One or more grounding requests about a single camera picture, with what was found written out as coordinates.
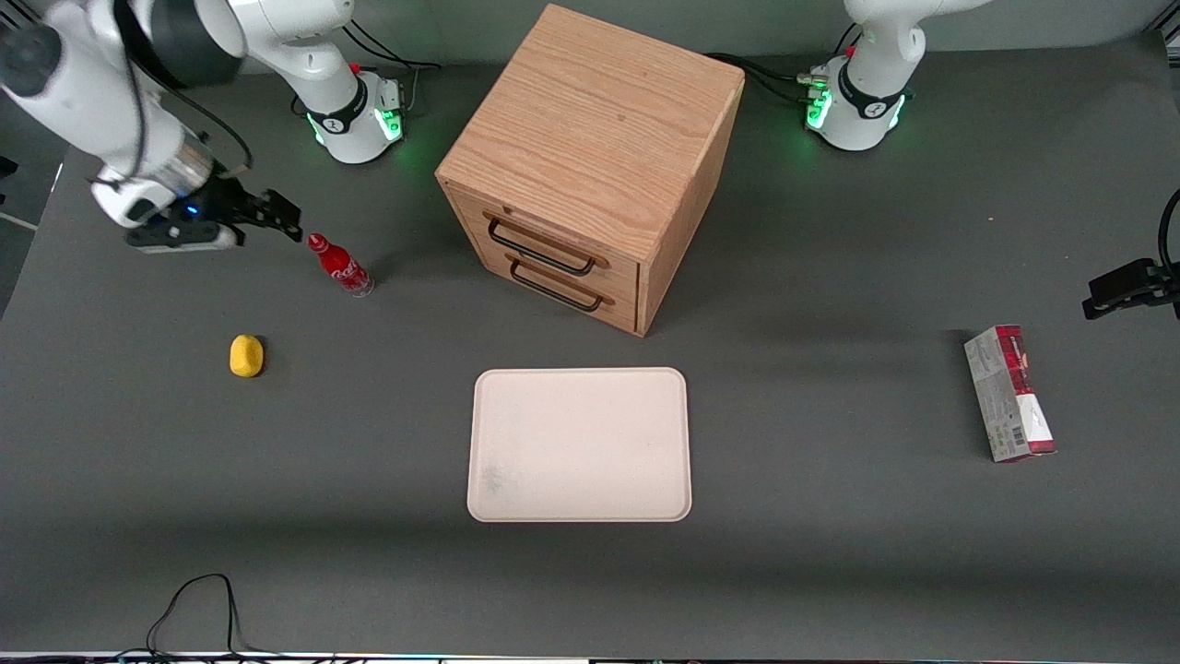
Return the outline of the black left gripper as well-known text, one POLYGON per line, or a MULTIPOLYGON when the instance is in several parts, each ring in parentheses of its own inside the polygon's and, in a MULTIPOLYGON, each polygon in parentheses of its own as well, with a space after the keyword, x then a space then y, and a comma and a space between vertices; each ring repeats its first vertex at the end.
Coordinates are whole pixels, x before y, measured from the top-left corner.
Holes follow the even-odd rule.
POLYGON ((1084 318, 1092 321, 1126 308, 1159 305, 1160 292, 1163 302, 1173 308, 1175 318, 1180 318, 1176 264, 1162 261, 1158 267, 1154 259, 1130 261, 1089 281, 1089 298, 1082 303, 1084 318))

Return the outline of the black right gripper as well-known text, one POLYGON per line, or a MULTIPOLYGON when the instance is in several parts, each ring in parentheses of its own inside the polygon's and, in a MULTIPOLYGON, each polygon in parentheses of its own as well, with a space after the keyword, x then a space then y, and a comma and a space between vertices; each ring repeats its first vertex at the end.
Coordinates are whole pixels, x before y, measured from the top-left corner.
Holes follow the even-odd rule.
POLYGON ((244 224, 278 230, 302 243, 301 210, 277 190, 266 200, 247 192, 240 177, 221 173, 170 208, 169 245, 244 245, 244 224))

